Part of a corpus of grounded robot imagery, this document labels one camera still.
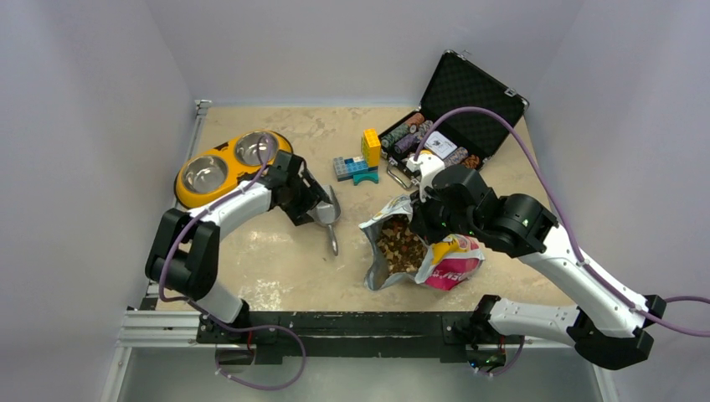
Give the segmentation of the silver metal scoop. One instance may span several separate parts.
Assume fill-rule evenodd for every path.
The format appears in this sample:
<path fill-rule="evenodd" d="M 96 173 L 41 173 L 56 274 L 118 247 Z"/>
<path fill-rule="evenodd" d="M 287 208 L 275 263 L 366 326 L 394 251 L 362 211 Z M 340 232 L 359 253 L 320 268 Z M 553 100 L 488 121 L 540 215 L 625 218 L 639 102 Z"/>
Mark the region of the silver metal scoop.
<path fill-rule="evenodd" d="M 323 227 L 328 236 L 330 249 L 335 256 L 339 255 L 339 246 L 337 236 L 334 229 L 334 224 L 341 216 L 341 207 L 338 203 L 337 196 L 330 185 L 325 185 L 324 190 L 329 198 L 328 201 L 320 201 L 314 209 L 308 214 L 314 221 Z"/>

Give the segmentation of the colourful pet food bag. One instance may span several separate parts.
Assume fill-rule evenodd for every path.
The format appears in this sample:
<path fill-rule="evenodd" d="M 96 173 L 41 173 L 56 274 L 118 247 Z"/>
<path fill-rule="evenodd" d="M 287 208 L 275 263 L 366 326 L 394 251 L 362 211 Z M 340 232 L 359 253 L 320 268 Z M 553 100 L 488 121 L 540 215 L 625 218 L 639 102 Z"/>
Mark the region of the colourful pet food bag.
<path fill-rule="evenodd" d="M 373 256 L 364 277 L 370 291 L 404 281 L 449 291 L 483 265 L 484 253 L 471 237 L 450 234 L 441 242 L 428 244 L 410 230 L 412 218 L 409 198 L 402 195 L 358 226 Z"/>

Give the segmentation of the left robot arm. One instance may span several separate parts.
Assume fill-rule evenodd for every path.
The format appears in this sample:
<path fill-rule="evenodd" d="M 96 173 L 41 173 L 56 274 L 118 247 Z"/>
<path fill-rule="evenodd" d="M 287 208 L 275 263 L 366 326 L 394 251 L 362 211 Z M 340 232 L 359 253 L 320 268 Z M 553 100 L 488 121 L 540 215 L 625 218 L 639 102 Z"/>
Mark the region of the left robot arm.
<path fill-rule="evenodd" d="M 278 151 L 248 182 L 213 202 L 188 211 L 166 211 L 147 257 L 146 277 L 158 284 L 162 301 L 171 300 L 166 290 L 175 291 L 175 301 L 186 301 L 209 316 L 228 342 L 240 342 L 250 330 L 249 305 L 218 281 L 222 239 L 275 208 L 295 226 L 310 223 L 316 207 L 331 201 L 303 157 Z"/>

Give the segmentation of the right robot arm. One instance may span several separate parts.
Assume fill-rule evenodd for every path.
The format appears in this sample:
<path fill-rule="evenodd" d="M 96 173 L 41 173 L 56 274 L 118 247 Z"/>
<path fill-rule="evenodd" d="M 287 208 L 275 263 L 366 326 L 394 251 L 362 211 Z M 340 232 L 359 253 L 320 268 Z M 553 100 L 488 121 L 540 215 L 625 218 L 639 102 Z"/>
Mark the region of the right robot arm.
<path fill-rule="evenodd" d="M 462 165 L 420 158 L 407 166 L 419 174 L 410 227 L 422 240 L 472 237 L 530 266 L 571 299 L 568 307 L 552 307 L 483 296 L 463 327 L 473 344 L 542 338 L 610 370 L 649 358 L 654 340 L 647 328 L 666 309 L 660 296 L 632 291 L 586 255 L 576 255 L 568 231 L 535 198 L 497 196 L 477 171 Z"/>

